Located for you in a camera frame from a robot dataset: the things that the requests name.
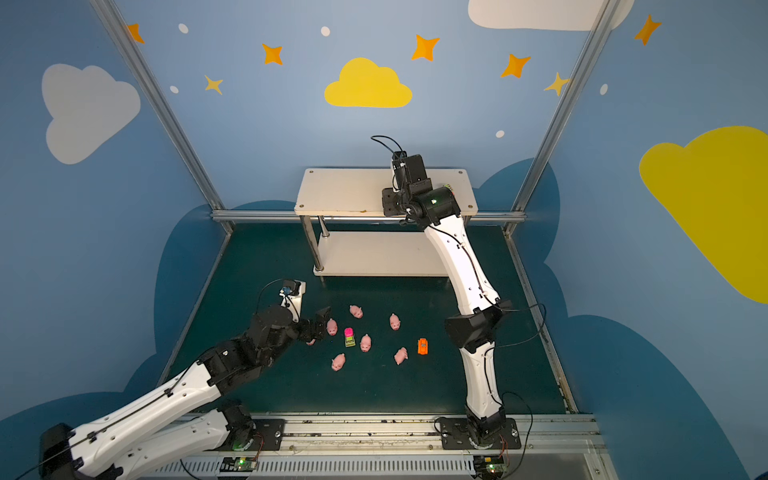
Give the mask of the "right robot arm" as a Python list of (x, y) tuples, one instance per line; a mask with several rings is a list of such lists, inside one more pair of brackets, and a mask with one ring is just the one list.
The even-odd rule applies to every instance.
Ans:
[(455, 195), (448, 187), (414, 194), (385, 188), (387, 217), (402, 216), (418, 226), (435, 248), (453, 287), (459, 314), (445, 320), (445, 330), (459, 349), (467, 384), (467, 431), (472, 444), (488, 448), (506, 425), (506, 412), (495, 376), (496, 330), (509, 301), (487, 279), (471, 246)]

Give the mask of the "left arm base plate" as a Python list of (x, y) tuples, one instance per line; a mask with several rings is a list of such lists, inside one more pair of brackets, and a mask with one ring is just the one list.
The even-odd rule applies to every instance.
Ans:
[(227, 426), (227, 436), (220, 451), (278, 451), (286, 421), (282, 418), (247, 419)]

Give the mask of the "orange toy car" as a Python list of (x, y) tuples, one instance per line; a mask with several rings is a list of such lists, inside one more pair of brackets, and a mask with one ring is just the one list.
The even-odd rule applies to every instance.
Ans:
[(429, 353), (429, 344), (426, 338), (420, 338), (417, 341), (417, 354), (427, 355)]

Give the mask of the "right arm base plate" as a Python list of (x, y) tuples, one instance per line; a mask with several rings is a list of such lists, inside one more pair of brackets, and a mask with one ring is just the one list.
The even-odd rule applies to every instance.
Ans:
[(467, 418), (438, 417), (433, 422), (444, 450), (521, 450), (522, 438), (514, 419), (507, 419), (496, 433), (479, 443), (472, 440)]

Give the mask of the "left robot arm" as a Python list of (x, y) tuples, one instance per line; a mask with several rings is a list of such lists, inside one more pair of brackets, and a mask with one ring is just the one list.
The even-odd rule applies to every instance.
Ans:
[(182, 424), (176, 421), (257, 380), (294, 342), (320, 341), (330, 317), (330, 308), (308, 320), (280, 305), (255, 314), (245, 333), (207, 349), (180, 374), (137, 400), (89, 423), (60, 423), (45, 431), (39, 476), (138, 479), (206, 450), (249, 447), (255, 425), (237, 402)]

